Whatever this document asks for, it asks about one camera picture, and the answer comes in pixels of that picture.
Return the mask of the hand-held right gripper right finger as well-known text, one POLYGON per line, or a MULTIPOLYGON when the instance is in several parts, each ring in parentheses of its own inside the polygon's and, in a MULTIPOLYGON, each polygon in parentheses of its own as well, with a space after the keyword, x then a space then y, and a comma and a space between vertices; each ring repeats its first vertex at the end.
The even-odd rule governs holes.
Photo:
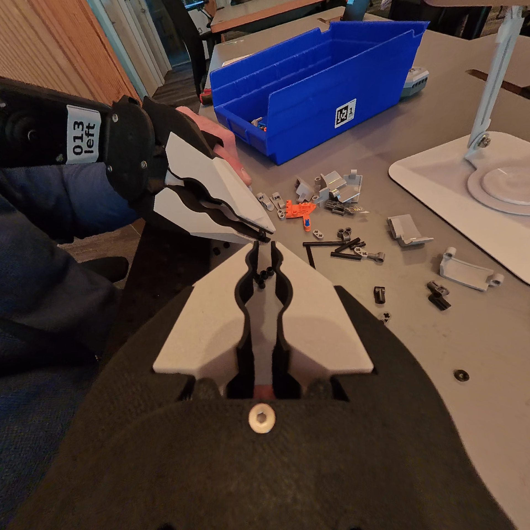
POLYGON ((277 317, 272 386, 298 399, 316 380, 370 374, 374 364, 335 286, 282 243, 271 243, 277 317))

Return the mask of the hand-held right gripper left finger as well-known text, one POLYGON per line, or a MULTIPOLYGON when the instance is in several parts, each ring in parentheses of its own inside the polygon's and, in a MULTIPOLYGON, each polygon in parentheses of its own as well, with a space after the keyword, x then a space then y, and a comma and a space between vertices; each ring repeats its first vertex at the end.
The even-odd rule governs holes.
POLYGON ((191 288, 153 370, 212 379, 227 397, 251 399, 255 358, 246 303, 254 294, 259 243, 247 244, 191 288))

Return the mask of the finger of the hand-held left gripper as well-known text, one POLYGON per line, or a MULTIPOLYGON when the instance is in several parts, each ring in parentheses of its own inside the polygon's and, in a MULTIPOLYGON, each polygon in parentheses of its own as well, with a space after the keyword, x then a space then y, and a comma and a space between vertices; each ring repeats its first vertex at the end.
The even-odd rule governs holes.
POLYGON ((181 181, 202 186, 211 201, 223 203, 243 222, 275 233, 275 226, 252 191, 223 158, 209 156, 170 132, 165 154, 168 171, 181 181))
POLYGON ((237 218, 226 205, 200 201, 184 187, 160 191, 154 198, 154 212, 189 235, 211 240, 244 245, 258 241, 261 230, 237 218))

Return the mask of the person's left forearm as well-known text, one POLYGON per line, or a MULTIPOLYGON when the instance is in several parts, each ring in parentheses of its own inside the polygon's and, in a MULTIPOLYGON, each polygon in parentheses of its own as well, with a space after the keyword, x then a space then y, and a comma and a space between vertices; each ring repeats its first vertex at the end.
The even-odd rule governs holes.
POLYGON ((113 232, 140 218, 110 185, 104 163, 4 168, 1 197, 62 243, 113 232))

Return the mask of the person's left hand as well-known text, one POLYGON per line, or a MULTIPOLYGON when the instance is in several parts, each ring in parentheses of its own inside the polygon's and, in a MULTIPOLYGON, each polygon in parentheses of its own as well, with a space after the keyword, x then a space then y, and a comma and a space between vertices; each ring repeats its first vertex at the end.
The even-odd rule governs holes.
POLYGON ((241 178, 242 182, 250 187, 252 179, 239 159, 234 134, 219 123, 194 113, 188 107, 180 106, 176 110, 181 114, 189 116, 197 124, 203 136, 208 138, 208 142, 214 142, 212 144, 214 153, 227 161, 241 178))

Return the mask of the dark studded panel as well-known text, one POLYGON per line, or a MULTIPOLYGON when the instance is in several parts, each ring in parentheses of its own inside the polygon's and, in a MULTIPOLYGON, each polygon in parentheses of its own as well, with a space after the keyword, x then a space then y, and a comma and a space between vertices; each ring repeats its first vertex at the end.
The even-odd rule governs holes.
POLYGON ((156 355, 163 346, 191 286, 242 249, 146 225, 126 281, 104 361, 140 332, 140 346, 156 355))

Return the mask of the black rounded object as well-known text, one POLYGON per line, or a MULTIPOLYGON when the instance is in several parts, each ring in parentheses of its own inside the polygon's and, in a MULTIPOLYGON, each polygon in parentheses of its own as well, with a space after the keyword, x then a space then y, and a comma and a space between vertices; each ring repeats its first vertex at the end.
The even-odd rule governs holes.
POLYGON ((124 256, 106 256, 80 262, 85 270, 95 272, 111 283, 122 281, 129 272, 129 261, 124 256))

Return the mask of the black axle pin connector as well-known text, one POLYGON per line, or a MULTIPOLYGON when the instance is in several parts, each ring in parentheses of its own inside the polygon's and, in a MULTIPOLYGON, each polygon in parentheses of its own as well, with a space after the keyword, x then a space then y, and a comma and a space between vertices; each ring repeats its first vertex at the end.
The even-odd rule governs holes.
POLYGON ((451 307, 451 304, 447 301, 446 296, 449 294, 449 290, 434 281, 430 281, 426 284, 430 294, 428 295, 428 301, 430 301, 440 311, 445 311, 451 307))

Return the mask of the grey large shell panel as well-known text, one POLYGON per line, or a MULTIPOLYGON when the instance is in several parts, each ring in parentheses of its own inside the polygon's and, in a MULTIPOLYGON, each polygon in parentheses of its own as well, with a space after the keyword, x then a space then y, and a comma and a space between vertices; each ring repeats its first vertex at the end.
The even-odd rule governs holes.
POLYGON ((318 204, 326 200, 345 203, 358 203, 361 194, 363 176, 356 169, 341 176, 337 171, 315 178, 315 191, 312 202, 318 204))

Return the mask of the light grey holed curved panel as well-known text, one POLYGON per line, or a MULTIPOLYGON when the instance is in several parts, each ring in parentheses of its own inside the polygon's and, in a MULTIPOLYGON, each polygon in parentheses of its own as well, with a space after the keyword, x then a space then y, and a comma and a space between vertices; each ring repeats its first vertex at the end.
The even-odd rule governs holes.
POLYGON ((391 216, 387 219, 394 240, 403 248, 416 247, 433 241, 433 237, 422 236, 410 214, 391 216))

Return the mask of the brown background table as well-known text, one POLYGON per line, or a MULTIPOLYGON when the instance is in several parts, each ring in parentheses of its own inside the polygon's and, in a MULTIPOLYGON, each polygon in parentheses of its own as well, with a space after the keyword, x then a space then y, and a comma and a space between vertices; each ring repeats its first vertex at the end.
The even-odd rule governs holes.
POLYGON ((213 34, 223 33, 248 23, 321 3, 326 5, 327 1, 248 1, 228 5, 217 9, 210 23, 210 30, 213 34))

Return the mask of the grey ribbed part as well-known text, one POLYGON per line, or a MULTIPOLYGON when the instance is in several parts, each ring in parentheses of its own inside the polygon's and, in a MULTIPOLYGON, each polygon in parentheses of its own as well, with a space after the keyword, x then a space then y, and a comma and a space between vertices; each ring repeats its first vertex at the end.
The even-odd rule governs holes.
POLYGON ((400 100, 408 99, 421 92, 428 80, 429 72, 426 68, 414 66, 409 69, 403 85, 400 100))

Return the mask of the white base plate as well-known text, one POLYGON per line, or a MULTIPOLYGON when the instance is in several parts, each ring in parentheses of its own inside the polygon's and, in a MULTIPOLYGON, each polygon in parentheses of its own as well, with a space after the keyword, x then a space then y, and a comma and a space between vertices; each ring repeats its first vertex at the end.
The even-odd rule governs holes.
POLYGON ((529 284, 529 217, 484 206, 467 190, 474 167, 463 136, 393 163, 390 178, 529 284))

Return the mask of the grey metal disc bracket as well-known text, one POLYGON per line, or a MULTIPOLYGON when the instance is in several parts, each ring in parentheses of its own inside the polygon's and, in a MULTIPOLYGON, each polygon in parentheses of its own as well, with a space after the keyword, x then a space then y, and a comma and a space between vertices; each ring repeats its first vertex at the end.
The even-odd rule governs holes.
POLYGON ((488 208, 529 217, 529 142, 502 132, 489 138, 487 147, 466 157, 474 167, 469 194, 488 208))

